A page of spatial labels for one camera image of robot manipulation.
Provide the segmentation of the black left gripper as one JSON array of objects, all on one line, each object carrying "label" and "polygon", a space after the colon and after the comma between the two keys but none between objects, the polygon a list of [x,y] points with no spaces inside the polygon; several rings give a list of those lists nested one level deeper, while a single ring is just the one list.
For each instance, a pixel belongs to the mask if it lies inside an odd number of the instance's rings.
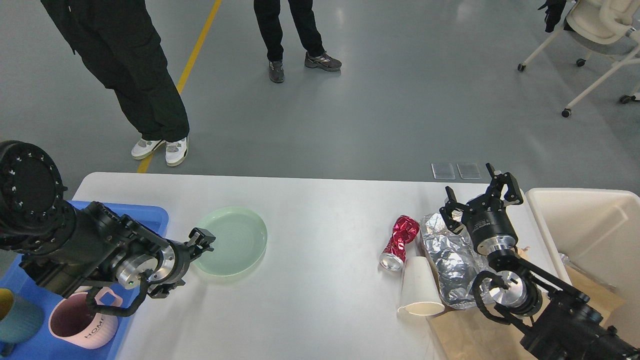
[{"label": "black left gripper", "polygon": [[169,240],[165,247],[145,241],[124,244],[116,253],[116,282],[132,290],[146,280],[150,298],[166,299],[172,290],[186,284],[183,276],[192,256],[214,251],[215,239],[206,228],[194,227],[187,243]]}]

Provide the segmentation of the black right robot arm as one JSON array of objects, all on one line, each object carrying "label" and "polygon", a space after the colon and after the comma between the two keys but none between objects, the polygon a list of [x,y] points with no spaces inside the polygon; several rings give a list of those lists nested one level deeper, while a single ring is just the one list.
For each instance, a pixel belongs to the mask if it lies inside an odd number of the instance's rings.
[{"label": "black right robot arm", "polygon": [[637,360],[638,347],[618,335],[615,326],[601,326],[602,315],[590,297],[516,253],[518,236],[506,208],[524,198],[517,179],[487,163],[491,182],[484,193],[458,202],[446,186],[439,209],[446,228],[467,230],[473,250],[487,258],[471,294],[490,321],[515,326],[521,346],[538,360]]}]

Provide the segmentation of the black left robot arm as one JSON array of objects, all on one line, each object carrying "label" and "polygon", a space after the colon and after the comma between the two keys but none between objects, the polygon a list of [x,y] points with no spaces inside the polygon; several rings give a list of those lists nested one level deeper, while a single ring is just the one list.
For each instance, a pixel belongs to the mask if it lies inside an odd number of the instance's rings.
[{"label": "black left robot arm", "polygon": [[205,228],[179,243],[101,202],[74,207],[55,162],[31,143],[2,141],[0,170],[1,248],[21,254],[23,271],[59,296],[88,286],[92,313],[129,317],[147,297],[166,298],[213,249]]}]

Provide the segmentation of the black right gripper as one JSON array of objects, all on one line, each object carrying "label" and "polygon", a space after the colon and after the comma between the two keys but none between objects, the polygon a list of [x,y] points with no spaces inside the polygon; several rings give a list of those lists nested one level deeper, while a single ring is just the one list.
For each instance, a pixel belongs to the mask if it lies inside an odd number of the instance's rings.
[{"label": "black right gripper", "polygon": [[[454,189],[446,186],[446,202],[439,208],[446,229],[459,235],[465,227],[473,250],[483,256],[499,249],[513,249],[518,244],[518,236],[506,214],[506,207],[524,203],[521,188],[512,173],[502,173],[489,162],[486,168],[491,176],[486,190],[490,199],[471,199],[467,204],[460,203]],[[454,211],[462,214],[461,221],[453,218]]]}]

